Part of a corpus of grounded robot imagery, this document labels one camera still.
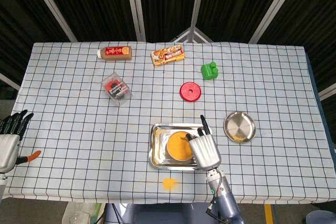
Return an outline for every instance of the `round metal plate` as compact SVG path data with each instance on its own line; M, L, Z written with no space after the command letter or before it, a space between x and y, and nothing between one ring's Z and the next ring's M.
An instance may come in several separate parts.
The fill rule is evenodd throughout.
M243 144L254 138L256 124L246 112L236 111L225 119L224 131L232 141Z

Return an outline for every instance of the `grid pattern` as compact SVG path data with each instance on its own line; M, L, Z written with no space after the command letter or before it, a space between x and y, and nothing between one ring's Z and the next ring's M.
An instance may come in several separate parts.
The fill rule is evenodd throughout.
M131 46L132 61L97 59L98 48ZM184 44L186 58L154 68L150 54L172 43L76 42L34 44L13 112L34 112L20 155L41 150L15 167L12 197L124 203L210 201L203 171L156 170L148 162L155 123L212 128L238 202L293 204L336 199L336 175L302 47L238 43ZM218 78L204 81L214 61ZM117 107L100 81L116 72L134 97ZM180 86L195 81L201 98L184 102ZM256 137L239 145L223 123L247 111ZM175 178L171 191L165 178Z

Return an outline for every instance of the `red label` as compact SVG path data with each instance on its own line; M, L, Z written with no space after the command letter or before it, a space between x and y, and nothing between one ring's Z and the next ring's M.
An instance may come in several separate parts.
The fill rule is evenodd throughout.
M123 55L122 48L123 47L107 47L105 49L105 54L106 55Z

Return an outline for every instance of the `green object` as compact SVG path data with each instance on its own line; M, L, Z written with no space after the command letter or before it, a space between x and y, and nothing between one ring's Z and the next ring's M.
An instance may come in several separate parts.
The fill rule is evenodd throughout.
M211 62L210 64L204 64L201 67L201 72L204 80L215 79L218 77L218 68L216 68L215 62Z

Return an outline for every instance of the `metal tray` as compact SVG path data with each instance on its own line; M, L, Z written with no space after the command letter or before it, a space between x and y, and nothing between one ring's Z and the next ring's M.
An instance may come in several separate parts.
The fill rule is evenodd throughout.
M155 124L151 130L149 161L156 169L169 170L196 170L198 169L195 159L187 161L177 161L173 159L167 149L166 144L169 137L177 131L185 131L192 135L198 135L197 128L202 128L201 124L191 123L159 123Z

